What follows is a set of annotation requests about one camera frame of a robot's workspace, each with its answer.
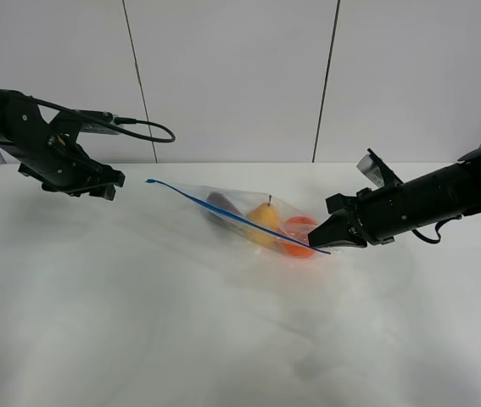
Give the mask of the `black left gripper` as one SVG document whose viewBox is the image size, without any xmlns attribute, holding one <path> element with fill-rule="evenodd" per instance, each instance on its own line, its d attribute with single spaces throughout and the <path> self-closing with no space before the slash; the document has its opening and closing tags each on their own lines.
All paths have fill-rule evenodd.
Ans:
<svg viewBox="0 0 481 407">
<path fill-rule="evenodd" d="M 49 192 L 113 200 L 115 187 L 123 187 L 125 175 L 89 158 L 77 143 L 87 119 L 58 112 L 51 122 L 36 105 L 17 115 L 17 159 L 20 172 L 38 179 Z"/>
</svg>

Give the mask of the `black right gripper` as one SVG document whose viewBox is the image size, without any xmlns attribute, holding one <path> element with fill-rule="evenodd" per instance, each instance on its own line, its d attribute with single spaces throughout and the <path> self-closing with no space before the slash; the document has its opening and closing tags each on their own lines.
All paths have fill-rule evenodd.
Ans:
<svg viewBox="0 0 481 407">
<path fill-rule="evenodd" d="M 337 193 L 326 199 L 331 215 L 309 233 L 312 248 L 390 243 L 404 232 L 402 186 L 364 188 L 354 196 Z M 350 214 L 350 220 L 341 215 Z"/>
</svg>

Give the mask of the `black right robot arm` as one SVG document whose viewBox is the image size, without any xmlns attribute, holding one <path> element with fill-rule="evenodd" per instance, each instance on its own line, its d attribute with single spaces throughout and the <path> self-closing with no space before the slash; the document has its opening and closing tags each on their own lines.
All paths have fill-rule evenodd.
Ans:
<svg viewBox="0 0 481 407">
<path fill-rule="evenodd" d="M 326 200 L 328 219 L 309 232 L 311 248 L 366 248 L 402 233 L 481 213 L 481 148 L 457 163 L 403 182 L 373 151 L 357 165 L 375 188 Z"/>
</svg>

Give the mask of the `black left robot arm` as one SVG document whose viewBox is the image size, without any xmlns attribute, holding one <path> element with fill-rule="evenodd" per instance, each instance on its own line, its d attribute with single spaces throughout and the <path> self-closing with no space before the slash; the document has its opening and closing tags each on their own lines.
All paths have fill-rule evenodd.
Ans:
<svg viewBox="0 0 481 407">
<path fill-rule="evenodd" d="M 125 175 L 91 159 L 77 143 L 81 132 L 104 128 L 93 112 L 59 109 L 49 122 L 39 104 L 21 92 L 0 90 L 0 148 L 20 162 L 19 173 L 41 182 L 46 192 L 112 201 Z"/>
</svg>

